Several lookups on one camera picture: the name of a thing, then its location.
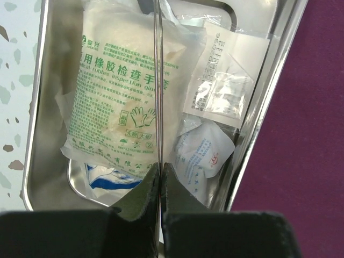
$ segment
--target thin metal wire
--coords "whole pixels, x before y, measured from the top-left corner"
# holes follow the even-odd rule
[[[160,1],[154,0],[155,129],[159,173],[163,168],[163,29]]]

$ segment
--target metal tray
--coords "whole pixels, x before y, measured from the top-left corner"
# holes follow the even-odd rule
[[[259,35],[273,34],[236,149],[208,187],[208,206],[229,211],[261,128],[307,0],[191,0],[228,14],[233,26]],[[184,1],[171,0],[173,9]],[[96,209],[83,198],[79,164],[60,148],[66,140],[55,95],[75,88],[82,36],[80,0],[44,0],[32,110],[24,169],[23,197],[28,210]]]

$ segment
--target purple tablecloth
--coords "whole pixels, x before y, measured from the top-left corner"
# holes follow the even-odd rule
[[[233,210],[273,210],[344,257],[344,1],[309,0]]]

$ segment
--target blue and white package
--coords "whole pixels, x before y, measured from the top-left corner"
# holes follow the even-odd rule
[[[92,189],[104,190],[133,189],[141,180],[127,176],[113,168],[87,164],[88,183]]]
[[[173,162],[179,181],[203,204],[207,179],[214,177],[234,152],[232,140],[213,121],[183,134],[174,149]]]

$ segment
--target hand illustration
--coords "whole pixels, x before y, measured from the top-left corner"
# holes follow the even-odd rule
[[[145,126],[150,126],[155,118],[155,109],[149,109],[144,121]]]
[[[136,128],[140,128],[145,125],[144,120],[146,119],[147,115],[144,114],[144,109],[142,107],[135,107],[135,109],[133,109],[130,115],[135,123]]]

